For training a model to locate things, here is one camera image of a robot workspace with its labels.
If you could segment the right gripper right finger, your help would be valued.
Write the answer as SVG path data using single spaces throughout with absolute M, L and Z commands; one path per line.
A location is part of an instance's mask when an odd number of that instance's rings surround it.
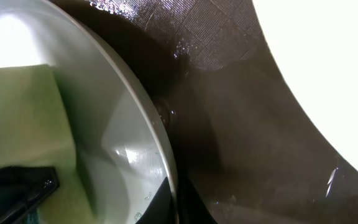
M 177 202 L 173 201 L 168 179 L 164 179 L 137 224 L 216 224 L 187 176 L 179 178 Z

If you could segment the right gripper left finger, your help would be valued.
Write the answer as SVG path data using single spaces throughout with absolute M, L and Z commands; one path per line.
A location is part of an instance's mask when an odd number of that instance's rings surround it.
M 0 168 L 0 224 L 22 222 L 59 186 L 52 166 Z

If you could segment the green and yellow sponge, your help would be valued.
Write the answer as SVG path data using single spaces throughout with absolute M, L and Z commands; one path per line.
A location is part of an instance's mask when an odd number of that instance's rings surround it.
M 56 168 L 59 188 L 20 223 L 93 223 L 76 149 L 52 69 L 0 68 L 0 168 Z

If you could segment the white plate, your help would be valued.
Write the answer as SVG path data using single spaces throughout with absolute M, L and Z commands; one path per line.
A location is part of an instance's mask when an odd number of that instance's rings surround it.
M 33 65 L 53 71 L 93 223 L 136 223 L 164 179 L 177 202 L 167 133 L 125 61 L 49 1 L 0 1 L 0 68 Z
M 291 92 L 358 171 L 358 0 L 255 0 L 254 7 Z

